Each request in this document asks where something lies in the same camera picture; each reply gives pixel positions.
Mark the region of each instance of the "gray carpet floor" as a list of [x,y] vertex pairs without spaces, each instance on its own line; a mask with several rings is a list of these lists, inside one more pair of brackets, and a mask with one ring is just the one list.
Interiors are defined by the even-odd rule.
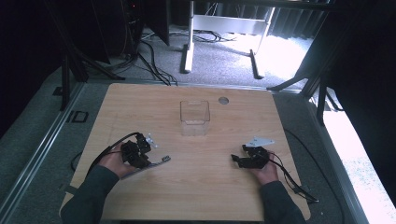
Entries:
[[[262,89],[284,81],[271,73],[268,73],[264,79],[254,78],[250,59],[247,57],[248,49],[246,52],[241,52],[219,43],[197,43],[193,71],[184,74],[180,64],[186,41],[186,37],[172,37],[171,47],[166,47],[158,40],[149,42],[155,49],[157,66],[174,75],[181,85],[229,85]],[[140,52],[149,59],[149,49],[146,46],[141,46]],[[120,73],[120,76],[127,77],[123,82],[161,84],[152,81],[153,76],[136,65],[143,66],[137,61],[131,67],[127,67],[128,70]],[[23,167],[35,153],[52,122],[59,116],[62,99],[60,96],[53,96],[52,93],[61,85],[60,80],[59,69],[48,77],[22,115],[0,140],[1,201],[7,197]],[[84,84],[72,108],[74,111],[88,112],[87,121],[64,124],[9,223],[61,223],[58,212],[64,193],[58,188],[61,184],[70,182],[73,176],[70,162],[84,148],[107,87],[112,82],[114,80],[104,75],[91,73],[89,81]],[[303,85],[304,83],[298,83],[290,88],[298,92]],[[315,106],[309,104],[301,94],[293,91],[274,94],[274,98],[284,128],[298,135],[324,171],[323,175],[306,149],[287,133],[291,153],[303,186],[309,187],[311,193],[319,199],[319,203],[309,205],[312,215],[307,223],[343,223],[342,214],[345,215],[344,223],[354,223],[323,141],[318,134],[316,120],[311,116],[310,110],[315,109]]]

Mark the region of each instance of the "clear plastic container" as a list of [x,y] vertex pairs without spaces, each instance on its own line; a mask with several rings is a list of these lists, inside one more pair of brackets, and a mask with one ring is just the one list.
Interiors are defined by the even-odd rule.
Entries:
[[184,136],[206,135],[209,121],[208,101],[180,102],[181,134]]

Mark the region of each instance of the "black curtain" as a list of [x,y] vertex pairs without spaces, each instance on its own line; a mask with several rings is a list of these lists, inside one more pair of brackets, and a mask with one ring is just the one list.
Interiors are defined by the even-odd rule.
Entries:
[[[329,3],[329,0],[307,2]],[[187,26],[189,24],[190,2],[172,1],[172,23]],[[222,4],[216,2],[196,2],[195,14],[262,20],[269,12],[269,7],[255,7],[239,4]],[[314,38],[327,13],[322,11],[276,8],[268,35],[283,38]]]

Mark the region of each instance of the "dark sleeve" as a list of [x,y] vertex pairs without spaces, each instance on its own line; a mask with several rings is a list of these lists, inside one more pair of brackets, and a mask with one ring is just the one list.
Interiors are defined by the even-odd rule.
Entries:
[[119,177],[104,166],[96,165],[61,210],[63,223],[99,223],[107,194]]
[[261,186],[265,224],[306,223],[300,208],[289,196],[280,181]]

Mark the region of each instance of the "wooden table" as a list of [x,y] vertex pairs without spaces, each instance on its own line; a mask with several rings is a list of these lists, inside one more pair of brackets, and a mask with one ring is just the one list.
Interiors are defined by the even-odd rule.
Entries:
[[[220,97],[227,97],[229,103],[221,104]],[[190,100],[209,102],[210,124],[205,136],[181,135],[180,101]],[[166,155],[172,160],[121,180],[106,198],[103,219],[263,220],[259,183],[231,159],[231,154],[245,157],[242,145],[254,136],[275,140],[266,148],[281,158],[300,184],[270,92],[112,84],[71,186],[82,183],[100,152],[133,132],[151,133],[159,145],[148,153],[150,161],[160,161]],[[289,187],[287,190],[309,219],[306,200]],[[66,194],[64,203],[70,198]]]

